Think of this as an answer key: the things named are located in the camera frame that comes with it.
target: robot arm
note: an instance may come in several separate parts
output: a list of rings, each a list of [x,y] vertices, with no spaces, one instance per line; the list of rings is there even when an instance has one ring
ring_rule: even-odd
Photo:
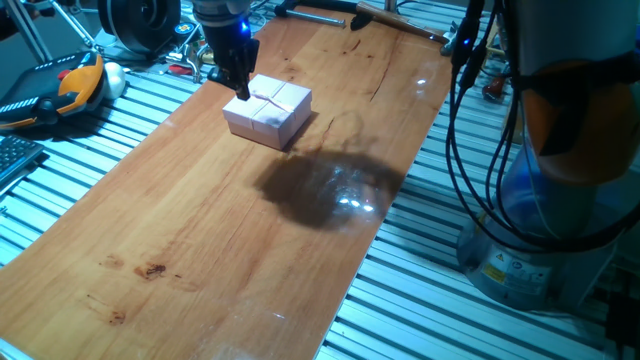
[[[207,78],[248,100],[249,74],[255,69],[260,46],[249,29],[251,0],[193,0],[193,5],[217,65]]]

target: wooden tabletop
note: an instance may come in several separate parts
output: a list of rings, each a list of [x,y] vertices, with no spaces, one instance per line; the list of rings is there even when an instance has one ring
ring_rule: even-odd
[[[314,356],[451,69],[377,23],[256,37],[256,73],[313,90],[289,151],[231,135],[205,84],[0,270],[0,337],[38,360]]]

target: slotted metal table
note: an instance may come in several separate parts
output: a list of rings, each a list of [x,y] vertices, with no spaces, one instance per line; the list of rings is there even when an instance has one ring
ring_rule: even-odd
[[[381,1],[372,3],[383,7]],[[252,16],[253,28],[270,19],[275,4]],[[432,1],[400,11],[441,30],[464,16],[463,8]],[[170,74],[132,72],[127,80],[120,99],[105,102],[82,122],[63,121],[42,134],[38,141],[49,158],[0,201],[0,208],[6,207],[0,217],[0,267],[37,241],[199,86]],[[489,81],[482,75],[468,92],[457,122],[460,152],[478,186],[484,184],[510,99],[505,94],[500,104],[484,101],[481,87]],[[606,304],[588,300],[571,315],[518,312],[484,296],[459,272],[456,239],[468,217],[445,163],[448,112],[445,101],[317,359],[612,358],[605,339]],[[464,184],[462,189],[468,193]],[[2,340],[0,351],[27,358]]]

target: warning label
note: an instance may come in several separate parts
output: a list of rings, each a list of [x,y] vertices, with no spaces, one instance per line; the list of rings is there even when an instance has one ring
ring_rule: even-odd
[[[547,285],[551,268],[530,264],[493,247],[482,272],[514,291],[538,295]]]
[[[504,279],[507,275],[504,271],[500,271],[496,269],[496,267],[491,265],[490,263],[487,263],[484,266],[484,269],[482,270],[482,272],[485,273],[485,275],[487,275],[488,277],[492,278],[493,280],[499,282],[500,284],[504,283]]]

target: cardboard box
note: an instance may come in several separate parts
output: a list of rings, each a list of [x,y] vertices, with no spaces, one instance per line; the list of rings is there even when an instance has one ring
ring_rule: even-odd
[[[233,98],[223,109],[231,133],[282,150],[311,116],[311,90],[256,75],[251,98]]]

